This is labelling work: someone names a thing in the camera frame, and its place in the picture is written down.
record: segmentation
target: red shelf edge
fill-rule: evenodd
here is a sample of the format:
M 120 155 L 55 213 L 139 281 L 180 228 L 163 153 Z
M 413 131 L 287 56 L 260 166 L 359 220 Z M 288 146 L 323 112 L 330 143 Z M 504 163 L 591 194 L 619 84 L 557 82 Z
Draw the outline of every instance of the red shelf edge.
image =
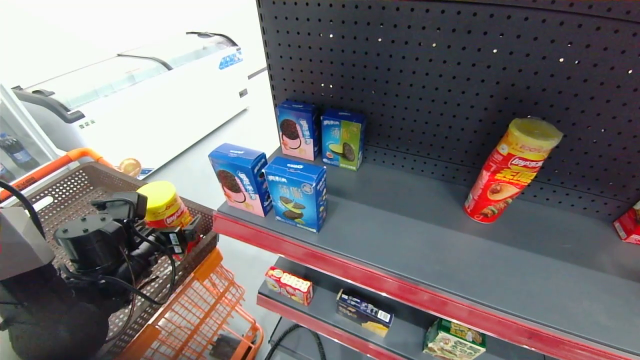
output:
M 569 337 L 565 338 L 561 334 L 528 323 L 517 322 L 512 318 L 446 297 L 441 293 L 417 286 L 398 277 L 381 273 L 347 259 L 331 256 L 321 249 L 255 227 L 220 212 L 214 214 L 214 229 L 219 234 L 284 256 L 291 261 L 327 274 L 352 281 L 417 309 L 464 323 L 498 339 L 548 356 L 562 360 L 638 359 L 635 356 L 625 356 Z
M 373 357 L 374 359 L 389 359 L 389 360 L 403 360 L 402 357 L 378 347 L 373 343 L 363 340 L 357 336 L 354 336 L 348 332 L 344 332 L 330 324 L 315 319 L 301 311 L 286 306 L 280 302 L 269 299 L 263 295 L 258 294 L 256 303 L 259 306 L 264 307 L 274 313 L 287 318 L 293 322 L 296 322 L 311 331 L 315 331 L 318 334 L 322 334 L 328 338 L 335 339 L 340 343 L 357 350 L 363 354 Z

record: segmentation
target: barcode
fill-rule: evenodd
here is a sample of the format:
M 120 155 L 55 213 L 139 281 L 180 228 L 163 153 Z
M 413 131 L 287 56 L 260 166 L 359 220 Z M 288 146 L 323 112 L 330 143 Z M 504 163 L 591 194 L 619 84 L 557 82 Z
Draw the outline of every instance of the barcode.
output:
M 391 319 L 391 315 L 387 314 L 386 312 L 379 310 L 378 311 L 378 318 L 381 318 L 384 322 L 389 322 L 389 319 Z
M 169 239 L 171 239 L 172 244 L 180 245 L 180 241 L 178 241 L 178 236 L 175 233 L 169 234 Z
M 620 235 L 621 238 L 626 238 L 627 234 L 625 234 L 625 231 L 622 229 L 622 226 L 620 226 L 620 224 L 616 221 L 613 223 L 613 226 L 616 227 L 616 231 L 618 232 L 618 235 Z

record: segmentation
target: orange shopping cart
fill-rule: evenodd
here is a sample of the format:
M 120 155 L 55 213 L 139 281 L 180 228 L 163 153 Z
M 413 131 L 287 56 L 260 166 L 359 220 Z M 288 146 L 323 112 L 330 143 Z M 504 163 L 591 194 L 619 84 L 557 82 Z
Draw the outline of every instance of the orange shopping cart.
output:
M 95 211 L 91 200 L 108 198 L 114 192 L 135 191 L 145 184 L 115 170 L 91 149 L 76 149 L 14 181 L 22 191 L 83 157 L 93 162 L 82 164 L 59 175 L 28 196 L 32 204 L 44 202 L 38 217 L 45 239 L 56 255 L 55 262 L 70 265 L 64 250 L 53 239 L 53 232 L 65 222 Z M 0 192 L 0 203 L 11 193 Z M 240 303 L 244 289 L 233 273 L 222 264 L 216 248 L 218 235 L 212 230 L 213 210 L 183 199 L 192 215 L 200 215 L 198 245 L 177 264 L 179 286 L 162 307 L 138 297 L 131 309 L 121 309 L 109 319 L 109 337 L 100 359 L 219 359 L 252 360 L 263 342 L 260 326 Z M 143 292 L 150 297 L 164 296 L 168 289 L 170 264 L 165 258 L 153 268 L 157 280 Z

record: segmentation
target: cart handle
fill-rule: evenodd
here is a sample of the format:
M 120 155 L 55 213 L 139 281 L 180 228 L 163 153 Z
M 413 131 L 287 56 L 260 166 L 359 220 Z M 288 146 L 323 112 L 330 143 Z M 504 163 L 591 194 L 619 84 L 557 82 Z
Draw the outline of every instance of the cart handle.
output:
M 95 162 L 103 164 L 108 167 L 113 167 L 108 161 L 106 161 L 102 155 L 95 152 L 93 149 L 89 149 L 88 147 L 82 147 L 80 149 L 74 149 L 63 156 L 53 160 L 52 162 L 44 165 L 43 167 L 37 168 L 33 172 L 26 174 L 20 179 L 11 183 L 11 185 L 18 189 L 19 191 L 23 191 L 29 186 L 37 183 L 38 181 L 44 179 L 45 177 L 53 174 L 54 172 L 60 170 L 63 167 L 71 164 L 74 161 L 78 161 L 83 157 L 88 157 L 93 159 Z M 3 190 L 0 192 L 0 203 L 7 201 L 13 195 L 10 192 Z

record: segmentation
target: floor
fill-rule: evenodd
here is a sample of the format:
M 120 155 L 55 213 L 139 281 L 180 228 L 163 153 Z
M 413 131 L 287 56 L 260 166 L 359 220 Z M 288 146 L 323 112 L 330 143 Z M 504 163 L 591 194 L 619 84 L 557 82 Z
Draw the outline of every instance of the floor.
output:
M 207 135 L 145 180 L 171 181 L 181 197 L 216 209 L 225 198 L 207 155 L 225 142 L 264 151 L 267 156 L 279 146 L 266 72 L 252 78 L 249 94 L 253 97 L 250 108 Z M 224 266 L 233 271 L 236 281 L 245 288 L 243 307 L 263 328 L 266 343 L 280 317 L 257 306 L 255 296 L 264 279 L 264 272 L 273 265 L 278 256 L 227 236 L 220 236 L 218 247 L 224 256 Z M 268 350 L 269 345 L 263 345 L 257 359 L 263 359 Z M 278 357 L 273 359 L 286 360 L 290 357 L 278 354 Z

